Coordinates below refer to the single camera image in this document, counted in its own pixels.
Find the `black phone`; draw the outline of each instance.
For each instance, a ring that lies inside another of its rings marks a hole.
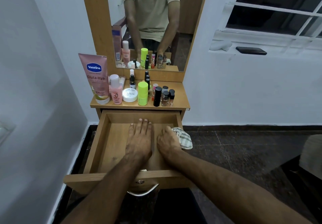
[[[251,47],[236,47],[236,49],[242,54],[250,55],[267,55],[267,52],[261,48],[251,48]]]

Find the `mirror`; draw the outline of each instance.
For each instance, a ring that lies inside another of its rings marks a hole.
[[[108,1],[116,67],[184,71],[203,0]]]

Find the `open drawer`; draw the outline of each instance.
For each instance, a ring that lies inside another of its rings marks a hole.
[[[80,194],[88,194],[124,156],[131,123],[139,118],[153,123],[152,156],[140,171],[129,191],[185,188],[193,184],[166,164],[156,146],[156,137],[165,126],[181,127],[179,111],[103,110],[83,174],[67,175],[64,183]]]

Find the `drawer handle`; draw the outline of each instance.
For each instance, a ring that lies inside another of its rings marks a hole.
[[[142,197],[142,196],[145,196],[145,195],[151,193],[157,186],[159,186],[159,184],[154,185],[149,191],[147,191],[145,193],[132,193],[130,191],[128,191],[128,193],[135,196],[135,197]]]

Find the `pink tube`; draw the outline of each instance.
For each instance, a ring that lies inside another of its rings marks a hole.
[[[106,56],[86,54],[78,54],[78,56],[92,86],[96,102],[107,104],[110,100],[110,91]]]

